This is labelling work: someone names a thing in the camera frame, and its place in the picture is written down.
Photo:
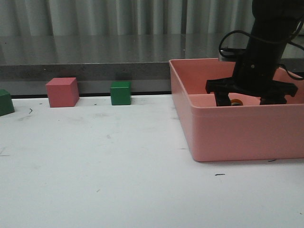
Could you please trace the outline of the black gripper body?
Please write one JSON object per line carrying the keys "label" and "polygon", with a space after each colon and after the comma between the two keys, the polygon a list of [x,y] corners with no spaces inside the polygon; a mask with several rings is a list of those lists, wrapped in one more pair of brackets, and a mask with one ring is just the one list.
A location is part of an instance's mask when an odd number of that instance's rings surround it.
{"label": "black gripper body", "polygon": [[238,93],[264,98],[294,97],[298,90],[295,84],[273,79],[278,67],[276,62],[250,59],[243,54],[237,57],[232,77],[207,80],[206,91],[208,94]]}

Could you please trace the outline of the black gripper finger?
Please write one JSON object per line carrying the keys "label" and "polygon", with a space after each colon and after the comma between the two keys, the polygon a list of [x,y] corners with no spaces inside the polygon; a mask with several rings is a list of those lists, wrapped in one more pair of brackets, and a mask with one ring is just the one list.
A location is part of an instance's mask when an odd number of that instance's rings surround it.
{"label": "black gripper finger", "polygon": [[215,92],[214,96],[217,106],[231,106],[231,100],[227,92]]}
{"label": "black gripper finger", "polygon": [[260,98],[260,105],[285,105],[286,103],[284,94],[262,95]]}

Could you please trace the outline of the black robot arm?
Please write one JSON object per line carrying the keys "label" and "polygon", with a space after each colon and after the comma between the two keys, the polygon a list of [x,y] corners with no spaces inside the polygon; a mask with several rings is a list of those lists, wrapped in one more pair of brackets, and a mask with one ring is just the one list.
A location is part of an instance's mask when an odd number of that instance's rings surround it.
{"label": "black robot arm", "polygon": [[249,37],[245,49],[223,48],[219,54],[225,61],[235,62],[232,77],[208,80],[207,93],[214,93],[217,106],[231,106],[230,93],[260,98],[261,105],[286,104],[286,95],[294,97],[297,86],[275,81],[276,70],[287,44],[298,35],[304,24],[302,0],[254,0],[255,18],[251,33],[234,30],[223,37],[241,33]]}

